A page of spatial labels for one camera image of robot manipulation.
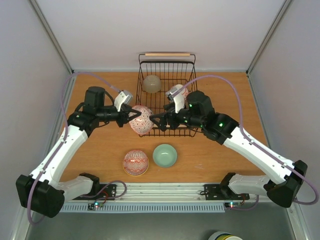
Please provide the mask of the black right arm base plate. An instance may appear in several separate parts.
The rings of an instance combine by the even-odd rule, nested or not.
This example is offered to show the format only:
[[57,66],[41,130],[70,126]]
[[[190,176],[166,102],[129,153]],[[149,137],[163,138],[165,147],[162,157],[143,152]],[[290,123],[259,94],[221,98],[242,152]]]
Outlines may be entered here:
[[246,201],[250,199],[249,194],[234,193],[228,187],[221,188],[220,184],[205,184],[200,195],[204,196],[207,201]]

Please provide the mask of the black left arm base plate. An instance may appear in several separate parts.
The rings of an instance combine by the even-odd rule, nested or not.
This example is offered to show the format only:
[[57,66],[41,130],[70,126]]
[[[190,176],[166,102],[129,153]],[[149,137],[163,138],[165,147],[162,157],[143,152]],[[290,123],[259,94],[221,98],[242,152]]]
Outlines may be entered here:
[[88,193],[87,196],[78,196],[73,199],[73,201],[89,201],[89,200],[97,200],[97,199],[105,199],[106,196],[109,198],[115,197],[117,193],[117,185],[116,184],[110,184],[106,188],[103,188],[106,184],[100,184],[99,185],[99,194],[93,195],[92,193]]

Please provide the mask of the beige leaf pattern bowl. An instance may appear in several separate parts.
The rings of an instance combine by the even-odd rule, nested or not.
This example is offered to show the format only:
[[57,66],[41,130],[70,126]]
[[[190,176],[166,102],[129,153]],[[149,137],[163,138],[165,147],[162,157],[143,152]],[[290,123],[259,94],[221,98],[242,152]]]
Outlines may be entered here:
[[161,80],[156,75],[148,75],[142,83],[142,89],[150,94],[157,93],[161,90]]

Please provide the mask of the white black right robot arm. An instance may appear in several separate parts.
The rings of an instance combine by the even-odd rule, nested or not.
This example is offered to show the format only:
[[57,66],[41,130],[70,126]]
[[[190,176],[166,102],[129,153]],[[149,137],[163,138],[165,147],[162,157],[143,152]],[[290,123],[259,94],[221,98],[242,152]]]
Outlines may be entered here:
[[286,159],[250,136],[227,114],[215,112],[211,99],[197,90],[183,103],[178,95],[164,106],[165,111],[150,116],[161,130],[175,130],[180,125],[200,129],[209,140],[217,142],[245,157],[260,170],[261,176],[245,176],[229,172],[219,184],[225,200],[235,195],[252,194],[268,197],[283,208],[289,208],[303,184],[308,166],[301,160]]

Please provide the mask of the black wire dish rack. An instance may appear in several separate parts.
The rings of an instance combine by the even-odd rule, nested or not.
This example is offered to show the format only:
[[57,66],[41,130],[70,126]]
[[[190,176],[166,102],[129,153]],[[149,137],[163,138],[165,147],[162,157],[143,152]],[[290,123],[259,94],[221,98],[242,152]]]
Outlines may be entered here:
[[[136,87],[136,105],[148,107],[154,114],[164,111],[169,104],[166,92],[177,84],[185,85],[196,78],[196,55],[189,52],[146,52],[138,55],[139,71]],[[144,80],[150,76],[159,77],[161,89],[148,93]]]

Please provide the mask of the red diamond pattern bowl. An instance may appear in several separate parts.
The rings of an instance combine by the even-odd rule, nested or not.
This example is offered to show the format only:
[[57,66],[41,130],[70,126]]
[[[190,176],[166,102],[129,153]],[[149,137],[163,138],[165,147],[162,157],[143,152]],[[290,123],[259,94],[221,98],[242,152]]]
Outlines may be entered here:
[[154,126],[154,123],[150,120],[150,116],[153,115],[153,112],[143,105],[135,105],[132,109],[141,112],[140,116],[129,122],[132,130],[138,135],[145,135],[149,133]]

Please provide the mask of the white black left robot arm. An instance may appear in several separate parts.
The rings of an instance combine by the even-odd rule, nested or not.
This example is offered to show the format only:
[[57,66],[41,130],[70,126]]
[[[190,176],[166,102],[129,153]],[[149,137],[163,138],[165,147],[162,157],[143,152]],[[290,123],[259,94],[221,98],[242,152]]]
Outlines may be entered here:
[[29,175],[20,175],[15,186],[22,207],[48,218],[55,217],[65,202],[78,197],[96,199],[101,193],[100,179],[81,173],[73,180],[61,182],[65,168],[92,132],[110,122],[121,128],[141,113],[129,106],[133,95],[121,90],[112,105],[105,105],[106,90],[91,86],[69,116],[60,138]]

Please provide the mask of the orange floral white bowl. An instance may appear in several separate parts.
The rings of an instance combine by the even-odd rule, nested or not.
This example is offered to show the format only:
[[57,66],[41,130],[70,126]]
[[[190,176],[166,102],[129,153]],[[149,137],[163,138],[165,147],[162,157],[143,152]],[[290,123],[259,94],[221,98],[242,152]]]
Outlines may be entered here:
[[182,84],[174,85],[169,91],[173,94],[174,92],[176,92],[176,91],[178,91],[180,89],[182,89],[180,91],[180,94],[183,96],[184,100],[186,100],[186,98],[187,98],[187,96],[189,94],[189,90],[186,87],[184,87]]

